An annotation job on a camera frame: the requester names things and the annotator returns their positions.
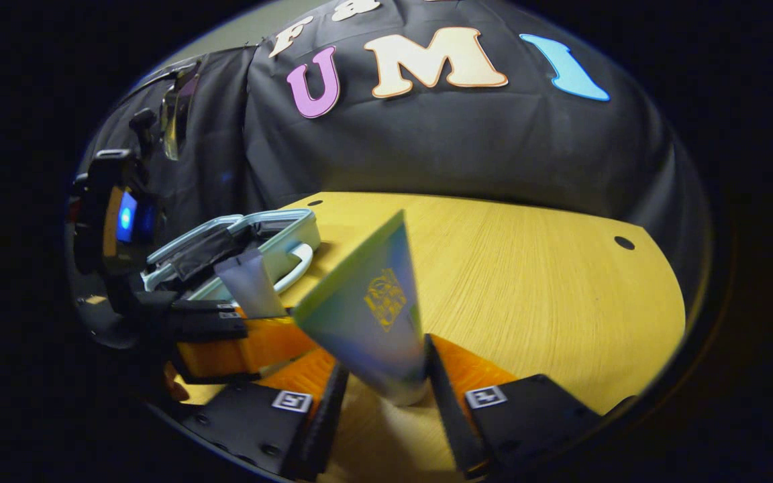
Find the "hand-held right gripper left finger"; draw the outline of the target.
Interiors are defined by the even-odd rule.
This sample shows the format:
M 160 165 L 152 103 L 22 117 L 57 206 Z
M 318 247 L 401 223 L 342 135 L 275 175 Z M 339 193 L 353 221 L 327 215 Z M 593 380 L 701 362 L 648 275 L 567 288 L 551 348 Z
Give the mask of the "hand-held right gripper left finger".
M 330 458 L 348 376 L 318 348 L 261 380 L 228 383 L 182 425 L 267 473 L 314 481 Z

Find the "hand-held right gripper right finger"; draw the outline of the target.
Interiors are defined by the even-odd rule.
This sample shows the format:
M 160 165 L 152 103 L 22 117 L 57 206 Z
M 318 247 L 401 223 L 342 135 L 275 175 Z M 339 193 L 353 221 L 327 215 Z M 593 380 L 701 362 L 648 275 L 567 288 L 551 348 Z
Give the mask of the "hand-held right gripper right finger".
M 435 334 L 425 342 L 433 397 L 466 479 L 501 477 L 552 458 L 602 420 L 549 376 L 514 376 Z

